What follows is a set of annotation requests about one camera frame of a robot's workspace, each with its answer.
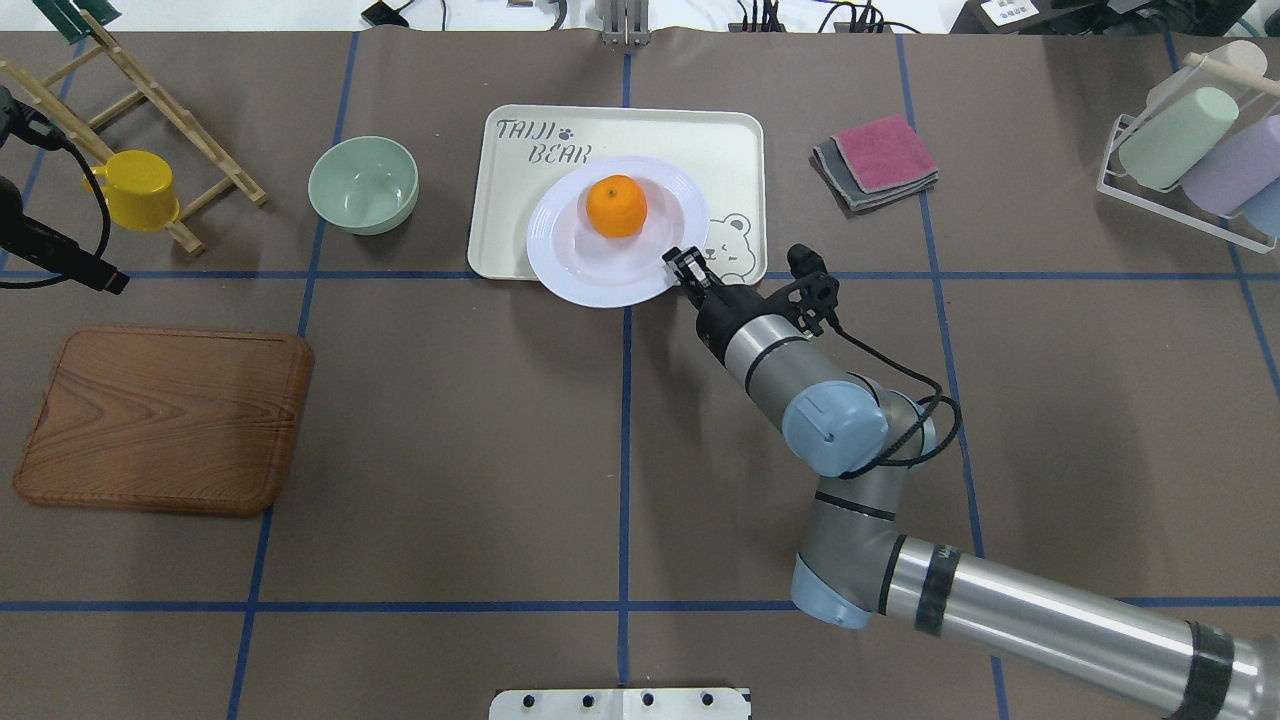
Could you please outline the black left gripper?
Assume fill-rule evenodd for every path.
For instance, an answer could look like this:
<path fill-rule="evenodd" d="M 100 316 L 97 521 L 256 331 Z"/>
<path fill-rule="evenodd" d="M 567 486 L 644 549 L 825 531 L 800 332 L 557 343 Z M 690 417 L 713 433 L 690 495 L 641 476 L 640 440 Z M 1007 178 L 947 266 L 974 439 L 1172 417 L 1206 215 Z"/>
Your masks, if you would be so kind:
<path fill-rule="evenodd" d="M 3 250 L 49 272 L 41 281 L 4 281 L 4 290 L 37 290 L 74 281 L 95 291 L 122 293 L 131 278 L 102 255 L 110 240 L 111 220 L 105 199 L 99 190 L 101 232 L 93 251 L 82 249 L 74 240 L 24 214 L 20 191 L 1 178 L 1 242 Z"/>

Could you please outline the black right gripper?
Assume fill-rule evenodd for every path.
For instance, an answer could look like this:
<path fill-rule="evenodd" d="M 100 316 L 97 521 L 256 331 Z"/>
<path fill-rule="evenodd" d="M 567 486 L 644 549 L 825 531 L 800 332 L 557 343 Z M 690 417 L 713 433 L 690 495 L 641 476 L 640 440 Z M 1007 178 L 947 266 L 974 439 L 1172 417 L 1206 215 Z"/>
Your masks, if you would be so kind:
<path fill-rule="evenodd" d="M 710 354 L 726 354 L 730 341 L 763 314 L 764 299 L 750 286 L 717 284 L 700 249 L 672 247 L 662 260 L 698 310 L 695 332 Z"/>

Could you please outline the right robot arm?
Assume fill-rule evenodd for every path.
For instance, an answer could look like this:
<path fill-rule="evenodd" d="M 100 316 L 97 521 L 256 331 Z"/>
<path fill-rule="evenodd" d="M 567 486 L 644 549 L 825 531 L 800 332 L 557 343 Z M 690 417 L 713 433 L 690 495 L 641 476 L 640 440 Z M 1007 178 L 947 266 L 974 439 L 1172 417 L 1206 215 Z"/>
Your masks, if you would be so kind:
<path fill-rule="evenodd" d="M 818 475 L 791 589 L 803 612 L 845 629 L 893 618 L 1165 719 L 1277 716 L 1275 635 L 1239 639 L 901 529 L 908 474 L 954 442 L 963 414 L 936 379 L 861 340 L 852 345 L 928 393 L 913 398 L 845 370 L 815 345 L 826 331 L 850 340 L 838 281 L 817 251 L 794 245 L 792 279 L 767 296 L 724 282 L 700 249 L 673 247 L 662 260 L 696 309 L 698 338 Z"/>

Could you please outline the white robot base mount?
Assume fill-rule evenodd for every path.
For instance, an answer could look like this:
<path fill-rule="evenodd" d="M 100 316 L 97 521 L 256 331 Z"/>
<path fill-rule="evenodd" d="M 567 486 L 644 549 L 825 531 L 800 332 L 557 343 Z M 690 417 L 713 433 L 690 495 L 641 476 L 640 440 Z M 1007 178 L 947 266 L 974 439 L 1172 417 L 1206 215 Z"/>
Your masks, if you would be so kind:
<path fill-rule="evenodd" d="M 751 719 L 746 689 L 730 687 L 502 691 L 489 719 Z"/>

